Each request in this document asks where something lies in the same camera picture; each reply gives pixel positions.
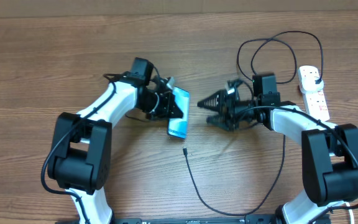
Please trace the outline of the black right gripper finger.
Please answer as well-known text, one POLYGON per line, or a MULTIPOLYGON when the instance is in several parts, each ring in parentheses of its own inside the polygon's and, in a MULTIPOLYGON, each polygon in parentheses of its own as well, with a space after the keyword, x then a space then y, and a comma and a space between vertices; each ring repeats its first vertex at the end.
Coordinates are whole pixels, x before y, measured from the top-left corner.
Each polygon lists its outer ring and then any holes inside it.
POLYGON ((223 109, 226 105, 228 93, 226 90, 218 90, 211 96, 197 102, 197 107, 204 109, 223 109))
POLYGON ((212 124, 213 126, 216 126, 218 128, 221 128, 225 131, 231 131, 232 130, 232 124, 231 120, 227 119, 224 115, 214 115, 214 116, 208 116, 206 118, 206 122, 208 124, 212 124))

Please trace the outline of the blue samsung galaxy phone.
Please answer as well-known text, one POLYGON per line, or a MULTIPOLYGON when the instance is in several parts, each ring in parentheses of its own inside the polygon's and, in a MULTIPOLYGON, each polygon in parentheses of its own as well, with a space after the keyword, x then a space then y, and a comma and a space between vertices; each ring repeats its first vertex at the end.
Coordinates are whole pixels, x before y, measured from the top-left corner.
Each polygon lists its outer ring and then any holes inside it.
POLYGON ((190 94, 179 87, 173 88, 175 102, 171 109, 172 115, 168 120, 168 134, 185 139, 187 136, 190 94))

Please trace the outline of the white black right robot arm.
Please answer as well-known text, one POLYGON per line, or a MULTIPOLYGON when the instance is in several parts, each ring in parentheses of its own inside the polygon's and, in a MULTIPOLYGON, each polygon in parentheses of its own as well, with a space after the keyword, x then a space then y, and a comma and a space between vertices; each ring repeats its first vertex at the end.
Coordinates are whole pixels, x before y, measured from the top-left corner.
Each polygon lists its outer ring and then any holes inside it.
POLYGON ((226 131, 241 121, 257 121, 301 146, 303 190, 275 213, 244 215, 246 223, 330 223, 335 210, 358 208, 358 128, 336 125, 303 112, 291 101, 282 101, 273 73, 255 75, 249 100, 239 98, 243 80, 199 101, 198 107, 217 112, 209 124, 226 131))

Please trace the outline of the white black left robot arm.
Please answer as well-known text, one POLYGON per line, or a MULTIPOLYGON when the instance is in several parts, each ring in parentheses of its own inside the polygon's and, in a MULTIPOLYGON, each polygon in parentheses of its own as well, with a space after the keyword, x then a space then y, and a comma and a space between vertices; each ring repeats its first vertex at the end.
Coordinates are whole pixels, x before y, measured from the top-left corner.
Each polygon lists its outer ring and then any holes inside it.
POLYGON ((173 77, 153 76, 157 71, 153 63, 137 57, 129 71, 103 75, 108 87, 89 107, 57 118, 40 180, 46 191, 72 198, 77 223, 114 221, 104 185, 111 164, 112 129, 127 112, 137 108, 148 121, 166 120, 169 135, 186 138, 190 94, 175 86, 173 77))

